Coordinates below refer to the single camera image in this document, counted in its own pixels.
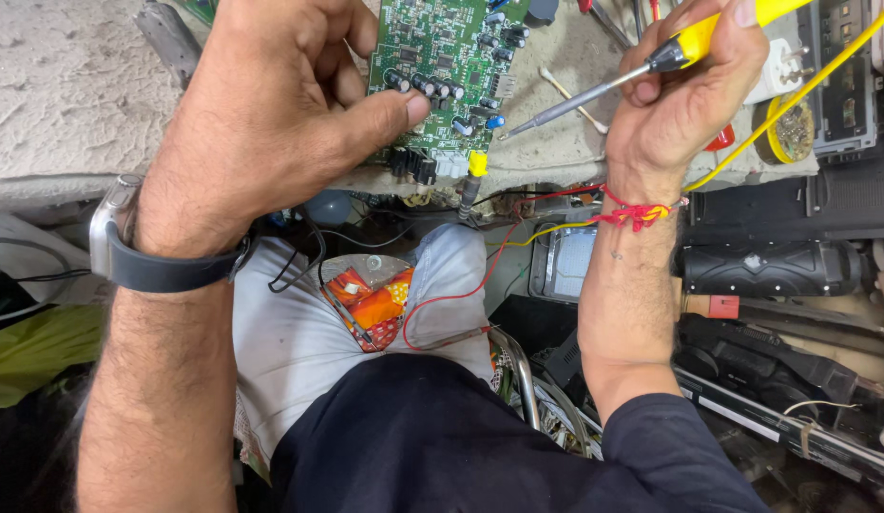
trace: black shirt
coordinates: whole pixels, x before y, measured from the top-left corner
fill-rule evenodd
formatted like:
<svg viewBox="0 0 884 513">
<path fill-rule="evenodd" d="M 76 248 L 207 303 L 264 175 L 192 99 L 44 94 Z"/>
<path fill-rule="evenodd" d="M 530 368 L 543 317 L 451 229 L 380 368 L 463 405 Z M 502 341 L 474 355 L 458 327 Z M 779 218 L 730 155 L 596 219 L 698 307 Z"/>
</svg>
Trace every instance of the black shirt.
<svg viewBox="0 0 884 513">
<path fill-rule="evenodd" d="M 681 397 L 623 404 L 603 450 L 565 453 L 452 361 L 390 354 L 312 402 L 271 479 L 285 513 L 768 511 Z"/>
</svg>

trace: yellow wire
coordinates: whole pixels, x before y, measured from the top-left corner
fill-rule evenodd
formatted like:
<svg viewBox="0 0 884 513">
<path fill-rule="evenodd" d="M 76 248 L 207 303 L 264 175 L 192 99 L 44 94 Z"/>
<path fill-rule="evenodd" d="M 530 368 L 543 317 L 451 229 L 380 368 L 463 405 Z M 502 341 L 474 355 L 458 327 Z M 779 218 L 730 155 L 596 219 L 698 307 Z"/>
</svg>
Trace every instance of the yellow wire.
<svg viewBox="0 0 884 513">
<path fill-rule="evenodd" d="M 820 71 L 818 74 L 816 74 L 816 76 L 814 76 L 813 79 L 811 79 L 809 82 L 807 82 L 803 86 L 803 88 L 800 89 L 800 91 L 797 94 L 790 97 L 790 99 L 787 100 L 787 102 L 785 102 L 783 105 L 781 105 L 780 108 L 778 109 L 778 111 L 775 111 L 775 113 L 772 114 L 765 121 L 765 123 L 762 123 L 761 125 L 759 125 L 759 127 L 756 129 L 756 131 L 754 133 L 752 133 L 752 135 L 750 135 L 749 138 L 743 142 L 743 144 L 741 144 L 740 146 L 737 146 L 737 148 L 735 150 L 733 150 L 733 152 L 730 155 L 728 155 L 724 160 L 722 160 L 721 163 L 719 163 L 715 167 L 715 169 L 711 170 L 705 176 L 699 178 L 699 180 L 696 180 L 696 181 L 690 183 L 689 185 L 687 185 L 685 188 L 683 188 L 683 191 L 685 191 L 685 192 L 695 191 L 696 189 L 698 189 L 702 185 L 705 185 L 706 183 L 708 183 L 709 180 L 714 178 L 715 175 L 717 175 L 722 169 L 724 169 L 725 166 L 729 165 L 733 161 L 733 159 L 737 157 L 737 155 L 740 155 L 741 153 L 743 153 L 743 150 L 745 150 L 751 144 L 755 143 L 755 140 L 758 139 L 759 136 L 762 135 L 765 131 L 767 131 L 767 129 L 771 126 L 771 123 L 777 122 L 778 118 L 780 118 L 781 115 L 784 114 L 784 112 L 789 111 L 790 108 L 793 107 L 794 105 L 796 105 L 798 101 L 800 101 L 804 96 L 807 95 L 807 93 L 809 93 L 811 90 L 813 90 L 814 87 L 818 86 L 820 84 L 820 82 L 822 82 L 825 79 L 826 76 L 831 75 L 832 72 L 835 71 L 838 66 L 840 66 L 841 64 L 844 64 L 845 61 L 848 59 L 848 57 L 850 57 L 851 54 L 857 52 L 860 49 L 860 47 L 862 47 L 864 45 L 864 43 L 866 43 L 866 41 L 868 41 L 877 30 L 881 29 L 881 27 L 883 25 L 884 25 L 884 9 L 883 9 L 883 12 L 879 14 L 879 17 L 877 17 L 870 24 L 870 26 L 866 28 L 866 30 L 863 30 L 863 32 L 860 33 L 860 35 L 857 37 L 857 39 L 855 39 L 850 45 L 848 45 L 847 48 L 845 48 L 845 50 L 842 51 L 842 53 L 838 54 L 838 56 L 836 58 L 832 59 L 832 62 L 830 62 L 828 64 L 828 66 L 824 67 L 822 71 Z"/>
<path fill-rule="evenodd" d="M 554 232 L 554 231 L 560 230 L 562 228 L 589 227 L 590 225 L 593 225 L 593 224 L 594 223 L 566 223 L 565 225 L 559 225 L 559 226 L 556 226 L 553 228 L 547 228 L 546 230 L 540 230 L 539 232 L 537 232 L 531 238 L 527 239 L 524 242 L 506 242 L 505 245 L 506 246 L 527 246 L 528 244 L 533 242 L 534 239 L 538 238 L 539 236 L 542 236 L 543 234 L 549 234 L 550 232 Z M 502 242 L 487 242 L 487 246 L 502 246 Z"/>
</svg>

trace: orange patterned cloth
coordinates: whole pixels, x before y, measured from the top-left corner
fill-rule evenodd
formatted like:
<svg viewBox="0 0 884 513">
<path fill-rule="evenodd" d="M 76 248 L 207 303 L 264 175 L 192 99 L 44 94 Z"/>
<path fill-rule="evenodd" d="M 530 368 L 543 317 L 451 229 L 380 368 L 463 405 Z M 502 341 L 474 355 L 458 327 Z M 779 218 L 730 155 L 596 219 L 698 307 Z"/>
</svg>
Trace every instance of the orange patterned cloth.
<svg viewBox="0 0 884 513">
<path fill-rule="evenodd" d="M 363 352 L 381 351 L 397 336 L 404 323 L 407 291 L 412 277 L 413 267 L 391 278 L 379 290 L 372 290 L 351 267 L 325 284 L 372 338 L 373 343 L 367 343 L 356 334 L 353 325 L 345 321 Z"/>
</svg>

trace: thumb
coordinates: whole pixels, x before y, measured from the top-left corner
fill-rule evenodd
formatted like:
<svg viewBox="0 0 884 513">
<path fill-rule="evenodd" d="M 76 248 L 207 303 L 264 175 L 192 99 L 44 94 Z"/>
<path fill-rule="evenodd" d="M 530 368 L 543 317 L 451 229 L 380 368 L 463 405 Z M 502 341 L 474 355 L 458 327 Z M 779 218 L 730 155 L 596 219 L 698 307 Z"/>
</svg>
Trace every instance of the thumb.
<svg viewBox="0 0 884 513">
<path fill-rule="evenodd" d="M 334 141 L 344 146 L 342 166 L 350 169 L 388 146 L 429 115 L 429 99 L 412 89 L 404 94 L 382 91 L 332 116 Z"/>
<path fill-rule="evenodd" d="M 724 6 L 711 37 L 710 56 L 719 79 L 716 92 L 739 107 L 769 56 L 769 40 L 756 21 L 756 0 L 731 0 Z"/>
</svg>

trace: circuit board component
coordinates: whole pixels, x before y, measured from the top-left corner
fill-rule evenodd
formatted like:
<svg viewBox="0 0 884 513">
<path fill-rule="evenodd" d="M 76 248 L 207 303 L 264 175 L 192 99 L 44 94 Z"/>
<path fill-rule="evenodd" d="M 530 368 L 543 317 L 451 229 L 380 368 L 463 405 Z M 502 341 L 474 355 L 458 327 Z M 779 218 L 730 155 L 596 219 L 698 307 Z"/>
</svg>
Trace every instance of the circuit board component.
<svg viewBox="0 0 884 513">
<path fill-rule="evenodd" d="M 469 153 L 487 150 L 502 123 L 499 105 L 515 94 L 509 68 L 529 35 L 522 24 L 529 3 L 382 0 L 366 94 L 402 90 L 406 82 L 430 99 L 432 111 L 369 163 L 427 186 L 436 180 L 434 162 L 443 163 L 439 174 L 466 175 Z"/>
</svg>

